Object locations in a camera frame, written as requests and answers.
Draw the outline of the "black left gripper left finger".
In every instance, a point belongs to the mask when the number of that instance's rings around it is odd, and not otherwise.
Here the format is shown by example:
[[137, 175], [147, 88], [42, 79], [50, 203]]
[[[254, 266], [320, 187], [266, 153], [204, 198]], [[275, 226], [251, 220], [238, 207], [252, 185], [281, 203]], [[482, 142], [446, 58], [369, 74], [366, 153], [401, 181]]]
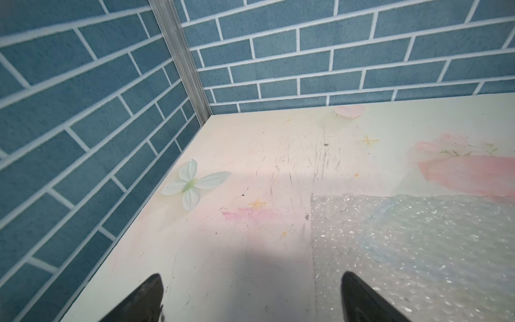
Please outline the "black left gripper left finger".
[[151, 275], [100, 322], [160, 321], [164, 287], [158, 273]]

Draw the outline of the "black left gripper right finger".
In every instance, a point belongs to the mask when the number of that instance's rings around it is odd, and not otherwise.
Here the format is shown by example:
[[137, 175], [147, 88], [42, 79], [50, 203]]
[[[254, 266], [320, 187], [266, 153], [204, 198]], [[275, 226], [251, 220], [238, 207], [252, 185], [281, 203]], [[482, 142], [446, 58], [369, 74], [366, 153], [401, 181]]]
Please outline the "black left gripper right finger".
[[341, 279], [341, 302], [345, 322], [410, 322], [351, 271]]

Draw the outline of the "clear bubble wrap sheet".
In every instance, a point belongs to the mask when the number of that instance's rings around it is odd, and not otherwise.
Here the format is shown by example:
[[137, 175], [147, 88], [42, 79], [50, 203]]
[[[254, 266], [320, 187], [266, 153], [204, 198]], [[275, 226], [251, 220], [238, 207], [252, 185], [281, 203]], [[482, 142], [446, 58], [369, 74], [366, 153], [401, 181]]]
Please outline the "clear bubble wrap sheet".
[[347, 271], [412, 321], [514, 320], [512, 197], [320, 195], [311, 227], [318, 321]]

